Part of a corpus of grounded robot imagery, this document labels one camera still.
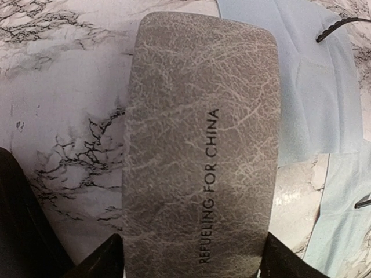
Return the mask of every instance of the microfiber cleaning cloth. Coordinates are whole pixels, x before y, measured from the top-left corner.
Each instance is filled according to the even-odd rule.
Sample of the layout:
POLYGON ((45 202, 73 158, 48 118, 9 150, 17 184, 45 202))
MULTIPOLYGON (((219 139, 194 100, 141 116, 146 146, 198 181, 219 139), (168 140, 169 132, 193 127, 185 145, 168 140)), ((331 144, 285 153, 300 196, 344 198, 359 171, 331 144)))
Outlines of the microfiber cleaning cloth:
POLYGON ((336 277, 344 259, 360 248, 371 226, 371 142, 360 153, 330 155, 328 175, 304 261, 336 277))
POLYGON ((278 165, 318 153, 359 152, 362 114, 345 28, 315 39, 340 17, 305 0, 217 0, 221 17, 267 29, 278 44, 281 131, 278 165))

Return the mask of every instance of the white marble countertop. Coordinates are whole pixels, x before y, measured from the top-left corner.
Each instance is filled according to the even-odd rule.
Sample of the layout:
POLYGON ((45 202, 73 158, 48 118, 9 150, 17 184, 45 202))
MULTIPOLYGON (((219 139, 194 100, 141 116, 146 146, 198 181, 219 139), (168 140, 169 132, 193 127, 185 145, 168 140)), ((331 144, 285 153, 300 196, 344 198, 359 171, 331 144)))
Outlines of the white marble countertop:
MULTIPOLYGON (((315 0, 371 17, 367 0, 315 0)), ((0 145, 12 151, 75 262, 122 230, 123 119, 134 40, 149 12, 218 16, 214 0, 0 0, 0 145)), ((371 24, 348 26, 371 140, 371 24)), ((270 230, 303 255, 328 155, 278 171, 270 230)), ((343 265, 361 278, 369 236, 343 265)))

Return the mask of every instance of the gray leather glasses case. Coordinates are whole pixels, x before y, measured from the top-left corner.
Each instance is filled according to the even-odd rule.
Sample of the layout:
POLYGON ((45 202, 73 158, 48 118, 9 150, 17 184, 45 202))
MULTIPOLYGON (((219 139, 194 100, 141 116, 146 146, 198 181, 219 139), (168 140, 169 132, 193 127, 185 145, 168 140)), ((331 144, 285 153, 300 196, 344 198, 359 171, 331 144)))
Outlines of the gray leather glasses case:
POLYGON ((127 278, 254 277, 280 114, 266 30, 160 12, 140 24, 123 168, 127 278))

